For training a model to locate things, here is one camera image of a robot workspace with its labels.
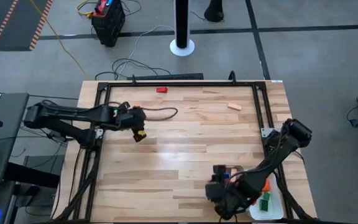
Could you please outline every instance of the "wooden table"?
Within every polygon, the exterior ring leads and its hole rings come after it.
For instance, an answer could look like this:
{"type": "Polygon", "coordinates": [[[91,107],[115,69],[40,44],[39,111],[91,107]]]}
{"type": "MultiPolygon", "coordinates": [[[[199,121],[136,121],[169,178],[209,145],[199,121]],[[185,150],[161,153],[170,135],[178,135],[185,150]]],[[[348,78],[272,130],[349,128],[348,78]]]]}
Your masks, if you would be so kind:
{"type": "MultiPolygon", "coordinates": [[[[79,107],[94,105],[98,82],[83,83],[79,107]]],[[[291,117],[283,83],[266,81],[275,127],[291,117]]],[[[252,89],[240,87],[117,87],[111,101],[128,101],[145,108],[176,107],[169,121],[146,121],[147,138],[135,143],[132,131],[107,131],[104,136],[92,222],[217,222],[204,185],[215,164],[255,167],[263,158],[252,89]],[[242,106],[229,109],[227,103],[242,106]]],[[[146,111],[161,118],[172,111],[146,111]]],[[[87,128],[86,123],[75,123],[87,128]]],[[[56,214],[67,206],[79,145],[68,145],[56,214]]],[[[83,160],[76,170],[74,192],[83,160]]],[[[316,216],[302,160],[292,154],[283,162],[288,189],[307,213],[316,216]]],[[[82,203],[83,217],[87,199],[82,203]]],[[[245,213],[239,221],[252,221],[245,213]]]]}

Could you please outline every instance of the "white tray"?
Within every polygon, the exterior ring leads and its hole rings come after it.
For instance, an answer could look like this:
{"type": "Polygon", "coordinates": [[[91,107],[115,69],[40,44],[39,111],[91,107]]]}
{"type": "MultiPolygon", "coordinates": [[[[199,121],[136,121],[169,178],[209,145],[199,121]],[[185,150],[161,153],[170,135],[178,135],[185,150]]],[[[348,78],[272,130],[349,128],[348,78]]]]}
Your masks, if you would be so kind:
{"type": "Polygon", "coordinates": [[[277,187],[276,177],[274,174],[271,174],[268,178],[269,187],[270,187],[270,198],[268,201],[268,211],[261,211],[260,209],[260,199],[255,205],[249,207],[249,215],[254,220],[278,220],[283,218],[283,204],[281,202],[280,190],[277,187]]]}

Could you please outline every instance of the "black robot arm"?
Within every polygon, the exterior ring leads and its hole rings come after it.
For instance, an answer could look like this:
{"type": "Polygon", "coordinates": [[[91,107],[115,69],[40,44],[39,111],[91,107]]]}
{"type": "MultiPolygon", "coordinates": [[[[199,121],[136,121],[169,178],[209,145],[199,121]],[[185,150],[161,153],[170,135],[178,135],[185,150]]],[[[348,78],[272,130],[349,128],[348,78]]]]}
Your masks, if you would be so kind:
{"type": "Polygon", "coordinates": [[[81,147],[92,150],[98,145],[97,128],[111,131],[131,129],[135,141],[141,141],[146,137],[145,118],[142,108],[131,108],[128,102],[123,102],[118,107],[104,104],[94,108],[76,108],[44,100],[27,108],[24,125],[28,128],[48,128],[62,136],[73,137],[81,147]],[[87,121],[96,128],[80,129],[62,120],[87,121]]]}
{"type": "Polygon", "coordinates": [[[225,220],[244,212],[259,198],[266,178],[290,153],[306,147],[310,140],[311,131],[306,126],[296,119],[288,119],[280,132],[272,131],[265,138],[268,156],[255,169],[232,175],[231,178],[238,176],[235,182],[224,180],[225,165],[214,166],[214,175],[205,190],[207,198],[215,203],[215,211],[225,220]]]}

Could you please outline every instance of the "gray floor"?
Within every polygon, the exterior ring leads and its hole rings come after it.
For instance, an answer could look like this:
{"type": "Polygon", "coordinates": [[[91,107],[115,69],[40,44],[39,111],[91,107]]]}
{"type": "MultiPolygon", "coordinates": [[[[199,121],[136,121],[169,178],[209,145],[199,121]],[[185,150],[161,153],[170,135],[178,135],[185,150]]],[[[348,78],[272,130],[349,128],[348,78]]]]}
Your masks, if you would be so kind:
{"type": "MultiPolygon", "coordinates": [[[[124,32],[173,25],[171,0],[139,1],[142,11],[127,18],[124,32]]],[[[59,34],[90,33],[89,20],[75,12],[79,2],[55,0],[48,19],[59,34]]],[[[208,0],[193,0],[191,10],[202,15],[207,5],[208,0]]],[[[253,0],[252,5],[259,27],[358,24],[358,1],[253,0]]],[[[133,10],[137,7],[133,2],[128,6],[133,10]]],[[[219,24],[191,16],[191,29],[250,27],[245,1],[224,0],[224,12],[225,22],[219,24]]],[[[51,30],[44,27],[42,35],[52,35],[51,30]]],[[[226,79],[230,70],[241,79],[263,79],[252,34],[200,34],[191,38],[195,52],[178,58],[168,47],[173,36],[143,37],[133,59],[172,73],[203,72],[205,79],[226,79]]],[[[358,30],[272,32],[262,33],[260,38],[271,78],[284,81],[293,117],[313,130],[312,143],[302,153],[318,216],[327,221],[358,223],[358,129],[346,121],[358,96],[358,30]]],[[[111,49],[94,39],[64,40],[64,44],[93,79],[96,73],[109,71],[115,59],[128,57],[135,40],[120,38],[111,49]]],[[[151,74],[127,66],[124,74],[133,73],[151,74]]],[[[33,52],[0,52],[0,91],[77,97],[83,79],[56,40],[39,41],[33,52]]],[[[30,104],[37,100],[32,98],[30,104]]],[[[48,140],[18,139],[13,153],[19,154],[24,147],[25,155],[30,156],[52,155],[57,149],[48,140]]],[[[22,163],[23,159],[15,158],[14,162],[22,163]]],[[[19,211],[16,223],[39,220],[19,211]]]]}

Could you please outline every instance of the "green block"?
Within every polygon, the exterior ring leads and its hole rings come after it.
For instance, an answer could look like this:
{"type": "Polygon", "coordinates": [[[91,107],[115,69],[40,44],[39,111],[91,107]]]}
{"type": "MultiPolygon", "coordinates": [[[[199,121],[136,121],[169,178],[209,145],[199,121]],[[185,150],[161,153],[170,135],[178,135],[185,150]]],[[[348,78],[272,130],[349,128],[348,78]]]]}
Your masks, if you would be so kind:
{"type": "Polygon", "coordinates": [[[270,194],[267,192],[264,192],[264,200],[268,201],[270,199],[270,194]]]}
{"type": "Polygon", "coordinates": [[[262,211],[267,212],[269,209],[269,201],[264,200],[264,199],[260,199],[260,209],[262,211]]]}

